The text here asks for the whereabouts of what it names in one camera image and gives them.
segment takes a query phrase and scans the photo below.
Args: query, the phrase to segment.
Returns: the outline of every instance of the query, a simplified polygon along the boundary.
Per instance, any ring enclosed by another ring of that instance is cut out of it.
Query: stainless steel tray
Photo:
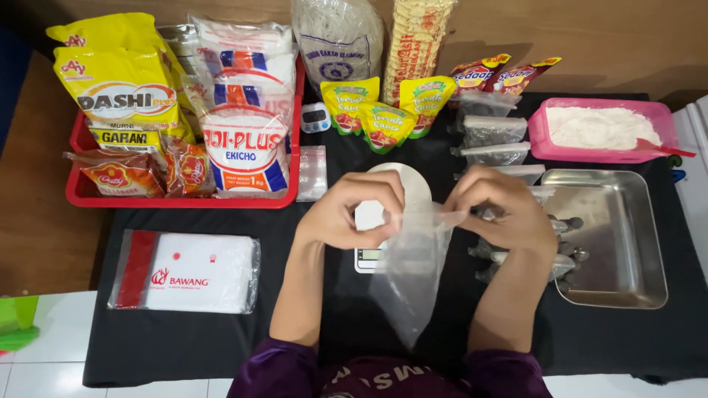
[[[569,302],[597,307],[658,309],[668,299],[646,182],[631,171],[552,169],[541,180],[556,188],[544,209],[585,225],[563,240],[588,250]]]

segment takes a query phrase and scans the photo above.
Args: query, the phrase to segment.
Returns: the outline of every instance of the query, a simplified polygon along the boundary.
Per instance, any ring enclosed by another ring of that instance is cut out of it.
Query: red spatula
[[[634,148],[634,150],[635,151],[659,151],[659,152],[663,152],[665,154],[678,155],[681,157],[696,157],[696,154],[693,152],[682,151],[681,149],[654,145],[651,142],[645,140],[644,138],[637,138],[636,139],[636,148]]]

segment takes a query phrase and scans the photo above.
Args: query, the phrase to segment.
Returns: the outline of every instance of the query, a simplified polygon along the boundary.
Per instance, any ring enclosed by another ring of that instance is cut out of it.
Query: black tablecloth
[[[527,93],[510,116],[530,117],[557,93]],[[646,95],[604,96],[646,100]],[[450,155],[461,140],[445,132],[445,111],[429,136],[410,140],[385,156],[373,154],[361,137],[330,130],[303,135],[303,144],[325,144],[330,186],[344,173],[367,171],[386,161],[418,170],[442,202],[464,160]],[[526,164],[539,163],[529,154]],[[639,165],[543,161],[551,168],[629,169],[649,185],[668,302],[657,310],[608,309],[573,305],[549,285],[537,312],[533,352],[546,375],[630,373],[664,379],[708,377],[708,290],[665,159]],[[285,261],[299,219],[311,206],[283,210],[128,210],[115,212],[96,298],[84,385],[114,387],[157,380],[231,378],[268,333]],[[197,312],[109,310],[122,231],[149,229],[198,234],[249,235],[261,240],[258,300],[249,315]],[[442,273],[431,326],[417,355],[454,371],[464,353],[467,326],[484,285],[474,279],[479,260],[467,255],[477,236],[456,229]],[[370,276],[358,274],[353,252],[326,250],[321,360],[364,353],[405,354],[378,308],[367,297]]]

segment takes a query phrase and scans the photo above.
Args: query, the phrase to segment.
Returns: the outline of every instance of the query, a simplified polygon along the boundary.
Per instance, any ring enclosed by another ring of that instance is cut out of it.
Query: person
[[[525,183],[484,166],[473,166],[442,207],[469,212],[472,206],[491,203],[502,209],[501,217],[488,221],[470,215],[459,227],[509,249],[469,326],[466,380],[442,377],[403,358],[380,357],[354,358],[321,374],[316,347],[325,245],[377,248],[400,228],[388,222],[356,230],[352,213],[364,200],[378,200],[387,212],[401,214],[404,189],[398,173],[346,174],[305,214],[285,266],[270,337],[242,365],[228,397],[550,397],[530,350],[535,310],[557,240]]]

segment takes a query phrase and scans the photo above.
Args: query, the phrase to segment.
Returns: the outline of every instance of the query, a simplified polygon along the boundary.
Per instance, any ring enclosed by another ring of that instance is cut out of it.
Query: pink plastic container
[[[671,111],[666,105],[648,101],[625,101],[599,98],[549,98],[541,104],[529,119],[529,141],[531,153],[537,159],[586,161],[596,163],[641,163],[657,157],[667,156],[658,151],[617,151],[609,149],[581,149],[559,147],[551,142],[548,132],[546,108],[626,108],[643,115],[659,134],[661,143],[670,148],[678,148],[676,129]]]

